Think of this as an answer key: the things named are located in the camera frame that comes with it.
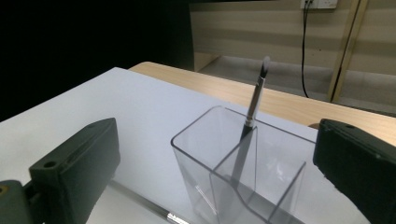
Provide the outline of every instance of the pen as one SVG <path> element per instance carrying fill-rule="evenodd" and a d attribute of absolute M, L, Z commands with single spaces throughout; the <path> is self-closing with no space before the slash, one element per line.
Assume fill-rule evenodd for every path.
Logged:
<path fill-rule="evenodd" d="M 262 61 L 262 70 L 260 71 L 260 75 L 251 98 L 250 106 L 247 111 L 247 119 L 241 133 L 239 151 L 236 156 L 235 165 L 233 166 L 233 174 L 231 178 L 231 185 L 235 188 L 237 187 L 241 178 L 242 170 L 244 168 L 245 160 L 248 154 L 248 147 L 250 145 L 252 136 L 252 134 L 249 133 L 251 130 L 253 130 L 254 120 L 256 118 L 257 110 L 259 109 L 260 100 L 262 98 L 262 89 L 264 86 L 265 77 L 268 73 L 269 64 L 270 57 L 266 56 Z"/>

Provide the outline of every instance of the black cable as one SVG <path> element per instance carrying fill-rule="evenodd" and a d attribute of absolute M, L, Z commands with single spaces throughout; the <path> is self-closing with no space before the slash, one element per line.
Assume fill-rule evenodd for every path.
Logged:
<path fill-rule="evenodd" d="M 306 98 L 309 98 L 308 94 L 306 93 L 305 90 L 305 82 L 304 82 L 304 62 L 305 62 L 305 31 L 306 31 L 306 21 L 308 18 L 308 10 L 309 10 L 309 6 L 312 4 L 311 0 L 305 0 L 305 5 L 304 5 L 304 31 L 303 31 L 303 58 L 301 61 L 301 81 L 303 83 L 303 91 L 305 94 Z"/>

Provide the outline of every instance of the floor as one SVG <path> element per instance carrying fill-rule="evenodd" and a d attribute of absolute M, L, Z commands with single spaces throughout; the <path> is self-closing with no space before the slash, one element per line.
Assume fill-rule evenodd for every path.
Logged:
<path fill-rule="evenodd" d="M 254 85 L 261 66 L 260 60 L 220 56 L 199 72 Z M 308 96 L 327 101 L 331 78 L 331 68 L 305 66 Z M 337 104 L 396 118 L 396 76 L 348 71 L 344 83 Z M 271 62 L 265 88 L 304 96 L 301 65 Z"/>

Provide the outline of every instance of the clear plastic pen holder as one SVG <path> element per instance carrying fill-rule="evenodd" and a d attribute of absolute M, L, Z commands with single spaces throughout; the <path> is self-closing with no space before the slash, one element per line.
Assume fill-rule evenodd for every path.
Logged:
<path fill-rule="evenodd" d="M 258 120 L 241 139 L 245 118 L 213 107 L 172 139 L 194 212 L 203 223 L 302 223 L 293 216 L 306 160 L 299 148 L 312 143 Z"/>

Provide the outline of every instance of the dark background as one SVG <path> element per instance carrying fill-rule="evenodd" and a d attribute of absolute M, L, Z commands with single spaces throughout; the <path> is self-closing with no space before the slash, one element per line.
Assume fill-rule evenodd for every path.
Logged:
<path fill-rule="evenodd" d="M 2 1 L 0 121 L 116 66 L 192 70 L 189 3 L 198 2 L 220 1 Z"/>

